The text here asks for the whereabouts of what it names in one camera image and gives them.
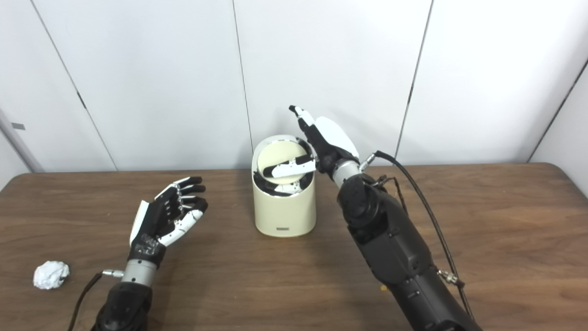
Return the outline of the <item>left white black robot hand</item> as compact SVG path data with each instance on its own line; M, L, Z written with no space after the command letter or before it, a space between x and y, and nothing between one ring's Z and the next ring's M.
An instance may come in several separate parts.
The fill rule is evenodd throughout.
M186 177L166 186L153 201L142 200L130 233L128 261L143 260L160 267L168 247L187 234L208 209L199 193L202 177Z

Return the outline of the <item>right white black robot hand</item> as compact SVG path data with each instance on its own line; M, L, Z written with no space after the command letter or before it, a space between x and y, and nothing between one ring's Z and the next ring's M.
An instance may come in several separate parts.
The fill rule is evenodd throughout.
M309 172L326 173L340 184L346 179L361 174L359 153L344 130L334 121L321 116L314 119L301 107L288 108L298 120L298 124L311 152L265 167L262 175L266 178L282 178L305 175Z

